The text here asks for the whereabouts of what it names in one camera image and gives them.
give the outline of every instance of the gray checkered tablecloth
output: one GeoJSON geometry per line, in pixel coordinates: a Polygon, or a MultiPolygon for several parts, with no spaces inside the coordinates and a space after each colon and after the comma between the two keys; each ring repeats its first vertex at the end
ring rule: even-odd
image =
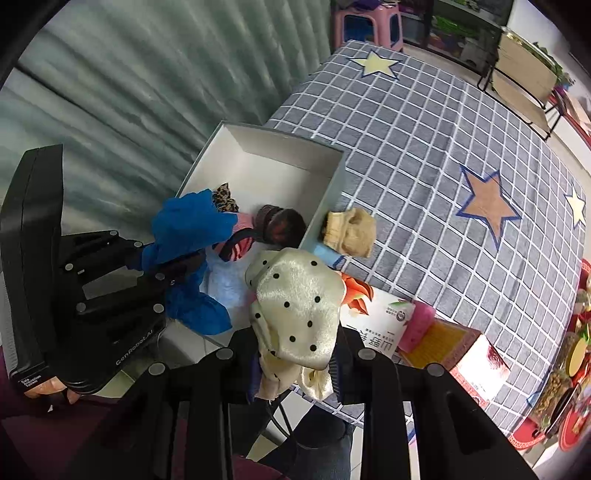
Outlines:
{"type": "MultiPolygon", "coordinates": [[[[484,332],[511,368],[486,412],[510,433],[542,386],[576,292],[584,227],[573,227],[566,196],[584,193],[572,174],[490,96],[356,41],[301,84],[267,126],[348,152],[340,207],[370,211],[378,234],[371,258],[349,258],[342,268],[484,332]],[[397,80],[362,76],[351,58],[370,51],[400,61],[392,66],[397,80]],[[499,249],[481,220],[457,215],[471,195],[462,167],[481,177],[500,170],[503,195],[522,217],[505,222],[499,249]]],[[[363,424],[363,406],[333,397],[320,406],[363,424]]],[[[409,404],[405,410],[412,432],[409,404]]]]}

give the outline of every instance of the cable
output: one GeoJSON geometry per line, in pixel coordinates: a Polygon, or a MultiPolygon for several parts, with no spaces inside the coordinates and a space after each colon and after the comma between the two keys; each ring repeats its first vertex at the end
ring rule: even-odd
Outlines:
{"type": "Polygon", "coordinates": [[[293,442],[293,445],[294,445],[294,459],[291,461],[291,466],[287,469],[287,471],[285,473],[282,473],[280,476],[277,477],[277,480],[282,480],[284,478],[287,478],[287,475],[291,472],[291,469],[294,467],[294,465],[297,462],[298,444],[296,441],[296,436],[292,435],[293,430],[291,429],[291,425],[290,425],[289,421],[287,420],[287,415],[285,414],[285,410],[283,409],[283,406],[281,405],[281,403],[279,403],[279,408],[281,409],[281,414],[283,415],[283,419],[285,420],[285,425],[287,426],[287,430],[289,430],[289,433],[285,432],[283,427],[279,424],[277,419],[273,416],[273,412],[271,411],[270,407],[271,407],[271,402],[267,402],[265,404],[265,408],[267,409],[267,413],[269,415],[269,418],[271,419],[271,421],[273,422],[275,427],[277,427],[279,429],[279,431],[283,435],[285,435],[285,438],[286,438],[285,441],[286,442],[293,442]]]}

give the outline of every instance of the green curtain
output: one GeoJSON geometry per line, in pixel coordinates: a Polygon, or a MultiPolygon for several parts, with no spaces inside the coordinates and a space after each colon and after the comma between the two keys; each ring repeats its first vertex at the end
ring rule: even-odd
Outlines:
{"type": "Polygon", "coordinates": [[[329,56],[330,0],[71,0],[0,90],[0,193],[64,144],[64,232],[150,239],[222,119],[263,124],[329,56]]]}

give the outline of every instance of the white wall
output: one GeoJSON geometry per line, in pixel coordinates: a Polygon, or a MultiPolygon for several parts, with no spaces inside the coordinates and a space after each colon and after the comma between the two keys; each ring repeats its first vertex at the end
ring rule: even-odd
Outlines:
{"type": "MultiPolygon", "coordinates": [[[[591,113],[591,78],[570,56],[569,44],[558,28],[528,0],[514,0],[507,26],[527,41],[538,42],[540,47],[548,49],[550,55],[575,80],[569,89],[569,95],[576,98],[582,107],[591,113]]],[[[565,120],[561,120],[555,133],[583,168],[591,174],[591,151],[576,130],[565,120]]]]}
{"type": "Polygon", "coordinates": [[[529,42],[538,42],[546,47],[562,68],[575,80],[569,89],[586,110],[591,110],[591,79],[569,54],[569,44],[558,28],[528,0],[514,0],[513,10],[507,25],[529,42]]]}

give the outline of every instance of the yellow star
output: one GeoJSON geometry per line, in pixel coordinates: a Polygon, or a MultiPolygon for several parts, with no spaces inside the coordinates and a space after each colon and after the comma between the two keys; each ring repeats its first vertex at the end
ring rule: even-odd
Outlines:
{"type": "Polygon", "coordinates": [[[376,52],[371,51],[366,59],[351,59],[356,64],[363,67],[363,77],[371,75],[372,73],[383,73],[392,78],[396,77],[396,74],[390,70],[390,67],[399,63],[399,60],[383,59],[376,52]]]}
{"type": "Polygon", "coordinates": [[[566,201],[569,203],[570,207],[573,209],[573,228],[575,228],[579,222],[581,222],[584,226],[587,226],[585,223],[585,217],[583,216],[583,210],[585,209],[585,201],[577,197],[577,192],[574,191],[573,187],[573,194],[566,197],[566,201]]]}

